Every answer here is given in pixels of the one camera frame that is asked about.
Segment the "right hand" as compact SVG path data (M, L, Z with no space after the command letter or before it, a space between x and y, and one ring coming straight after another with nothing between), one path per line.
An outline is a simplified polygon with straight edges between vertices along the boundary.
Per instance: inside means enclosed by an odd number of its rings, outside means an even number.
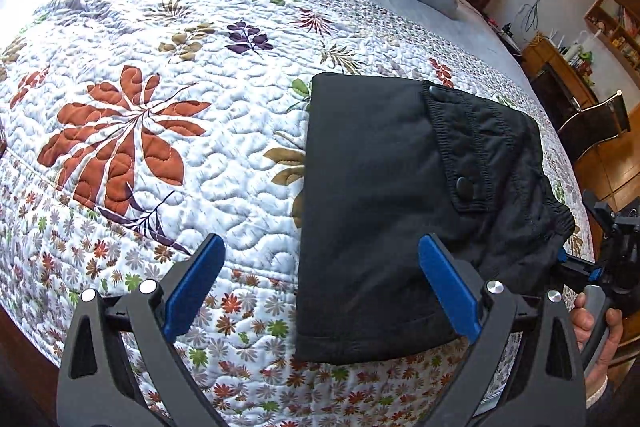
M586 295L580 293L574 301L573 310L570 311L570 319L572 320L579 350L584 349L594 327L594 318L592 314L586 310L585 303ZM606 311L605 318L606 324L608 324L608 339L605 340L600 358L598 358L591 373L585 379L586 395L588 398L595 395L608 381L608 366L611 364L615 352L620 345L620 340L623 337L624 326L622 312L610 308Z

